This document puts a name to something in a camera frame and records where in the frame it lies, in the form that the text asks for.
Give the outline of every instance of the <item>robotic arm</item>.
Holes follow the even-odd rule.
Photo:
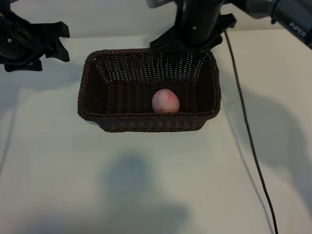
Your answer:
[[[7,72],[18,70],[41,71],[40,58],[69,61],[67,50],[59,37],[68,38],[68,26],[63,22],[31,24],[10,9],[16,0],[0,0],[0,64]],[[222,42],[221,34],[233,28],[232,14],[220,15],[222,5],[233,3],[244,12],[260,19],[271,17],[312,49],[311,0],[147,0],[151,8],[175,1],[175,24],[152,41],[155,53],[205,52]]]
[[[147,0],[156,8],[173,0]],[[222,5],[233,3],[255,19],[271,17],[312,49],[311,0],[175,0],[175,25],[151,43],[155,52],[201,51],[222,42],[221,34],[233,28],[232,14],[220,15]]]
[[[69,61],[67,50],[59,37],[68,38],[66,24],[31,24],[10,9],[16,0],[0,0],[0,64],[7,72],[42,71],[40,58],[57,58]]]

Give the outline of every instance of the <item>black cable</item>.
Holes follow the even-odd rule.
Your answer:
[[[269,194],[268,194],[268,191],[267,191],[267,187],[265,185],[265,182],[264,182],[264,179],[263,179],[263,175],[262,175],[262,172],[261,172],[261,169],[260,169],[260,166],[259,166],[258,158],[257,158],[256,152],[255,152],[255,148],[254,148],[254,141],[253,141],[252,133],[250,131],[250,127],[249,127],[249,123],[248,123],[247,112],[246,112],[246,107],[245,107],[245,101],[244,101],[243,92],[241,90],[239,79],[238,79],[238,73],[237,73],[237,68],[236,68],[236,63],[235,63],[235,59],[234,59],[233,50],[232,50],[232,47],[231,47],[231,43],[230,43],[230,39],[229,39],[227,31],[225,31],[224,34],[225,34],[226,41],[227,41],[228,46],[229,46],[229,50],[230,50],[230,54],[231,54],[231,58],[232,58],[232,62],[233,62],[233,68],[234,68],[234,73],[235,73],[236,84],[237,84],[237,88],[238,88],[238,92],[239,92],[240,101],[241,101],[241,104],[242,104],[245,124],[246,124],[246,128],[247,128],[247,131],[248,131],[248,136],[249,136],[249,141],[250,141],[250,146],[251,146],[252,151],[253,151],[253,158],[254,158],[255,164],[256,164],[257,169],[258,169],[258,173],[259,173],[259,177],[260,177],[261,184],[262,184],[262,187],[263,187],[263,191],[265,193],[265,197],[267,198],[268,204],[270,206],[272,219],[273,219],[273,224],[274,224],[275,234],[278,234],[273,205],[271,203],[271,199],[269,197]]]

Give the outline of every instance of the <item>white wall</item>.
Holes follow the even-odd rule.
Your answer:
[[[172,2],[150,9],[145,0],[20,0],[12,10],[32,23],[63,21],[72,38],[114,35],[153,35],[169,29],[175,20]],[[269,29],[270,19],[254,20],[232,5],[223,13],[233,12],[236,30]]]

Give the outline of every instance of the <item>woven texture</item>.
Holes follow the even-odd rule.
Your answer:
[[[178,113],[155,113],[152,98],[170,89]],[[172,57],[149,49],[103,50],[86,60],[78,114],[107,132],[179,132],[200,129],[220,110],[219,71],[211,52]]]

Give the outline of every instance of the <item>egg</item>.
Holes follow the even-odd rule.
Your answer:
[[[152,107],[156,113],[176,113],[179,111],[180,103],[174,92],[161,89],[154,94]]]

